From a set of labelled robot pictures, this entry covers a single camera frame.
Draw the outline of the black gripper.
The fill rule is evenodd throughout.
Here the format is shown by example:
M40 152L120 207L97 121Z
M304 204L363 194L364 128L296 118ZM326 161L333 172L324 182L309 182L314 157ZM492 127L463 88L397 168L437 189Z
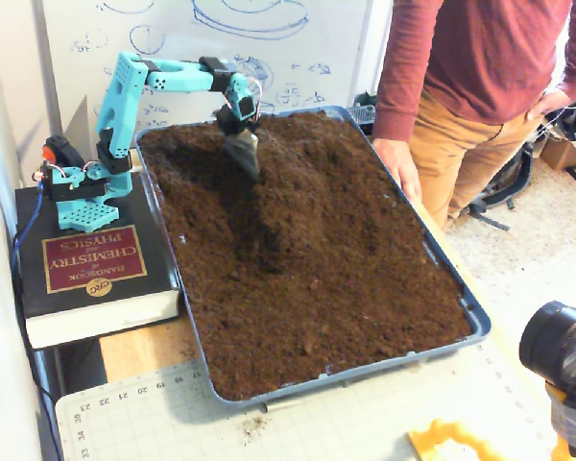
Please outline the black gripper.
M257 158L258 137L254 134L259 127L258 121L240 120L227 105L214 111L217 125L225 136L225 148L228 154L240 165L254 181L260 178Z

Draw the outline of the person's right hand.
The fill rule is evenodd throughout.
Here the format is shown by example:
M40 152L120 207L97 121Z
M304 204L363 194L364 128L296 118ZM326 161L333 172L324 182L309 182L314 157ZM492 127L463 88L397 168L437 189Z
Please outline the person's right hand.
M372 146L405 196L411 202L420 202L422 194L419 173L408 144L404 141L375 138Z

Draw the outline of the person's left hand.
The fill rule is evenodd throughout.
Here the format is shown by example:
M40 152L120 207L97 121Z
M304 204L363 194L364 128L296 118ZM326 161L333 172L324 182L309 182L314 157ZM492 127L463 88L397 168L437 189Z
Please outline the person's left hand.
M556 88L541 95L539 100L527 112L526 119L531 121L549 112L569 107L574 103L575 101L563 90Z

